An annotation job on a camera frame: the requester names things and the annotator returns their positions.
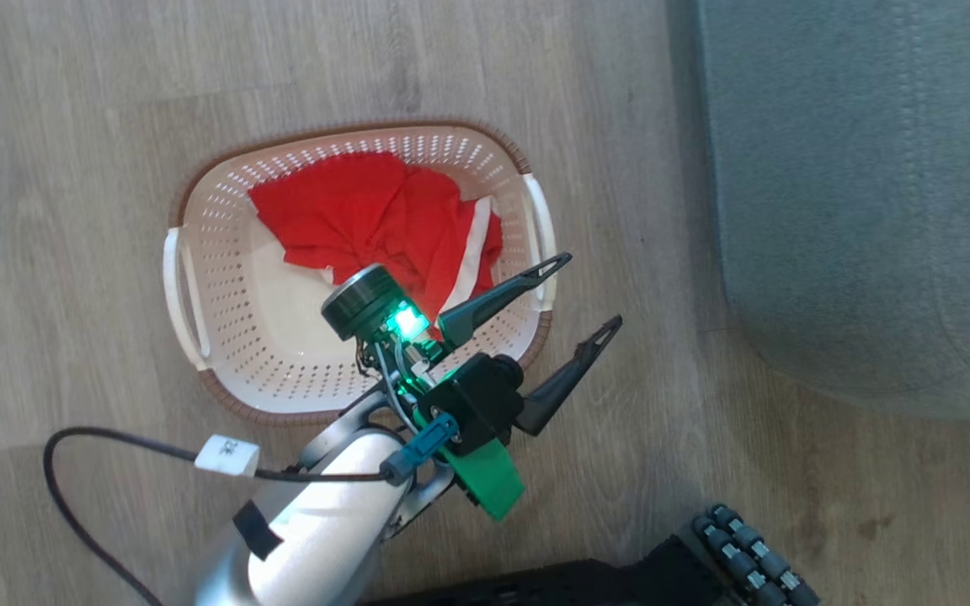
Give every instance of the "black tape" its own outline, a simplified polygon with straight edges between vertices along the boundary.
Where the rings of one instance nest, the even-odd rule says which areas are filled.
[[[273,533],[269,528],[269,522],[265,520],[264,514],[253,500],[247,500],[246,505],[234,514],[234,527],[246,541],[249,551],[261,560],[266,560],[267,556],[280,547],[282,542],[280,535]]]

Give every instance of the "green light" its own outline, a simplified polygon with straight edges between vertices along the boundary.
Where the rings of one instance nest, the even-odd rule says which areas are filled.
[[[393,319],[396,322],[397,329],[399,329],[399,334],[408,341],[417,337],[424,332],[424,329],[429,327],[429,321],[423,315],[418,314],[414,307],[403,308],[403,310],[397,312]]]

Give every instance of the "blue connector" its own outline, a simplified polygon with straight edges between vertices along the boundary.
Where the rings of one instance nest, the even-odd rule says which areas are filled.
[[[459,425],[455,423],[455,418],[446,412],[440,413],[409,444],[381,463],[381,473],[388,475],[389,484],[400,486],[414,476],[416,469],[430,460],[432,455],[440,452],[441,446],[458,434]]]

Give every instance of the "white cable label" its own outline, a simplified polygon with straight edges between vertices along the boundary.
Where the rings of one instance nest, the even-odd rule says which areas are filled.
[[[261,448],[256,444],[217,434],[208,438],[193,465],[228,476],[253,476],[257,473],[259,460]]]

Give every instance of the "white stripe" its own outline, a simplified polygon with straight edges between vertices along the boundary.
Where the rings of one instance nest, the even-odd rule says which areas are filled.
[[[466,299],[477,284],[477,271],[482,264],[482,249],[485,248],[485,235],[488,234],[488,220],[493,215],[493,196],[485,196],[474,203],[474,218],[470,222],[470,233],[466,234],[466,249],[462,252],[462,264],[455,286],[440,311],[450,310]]]

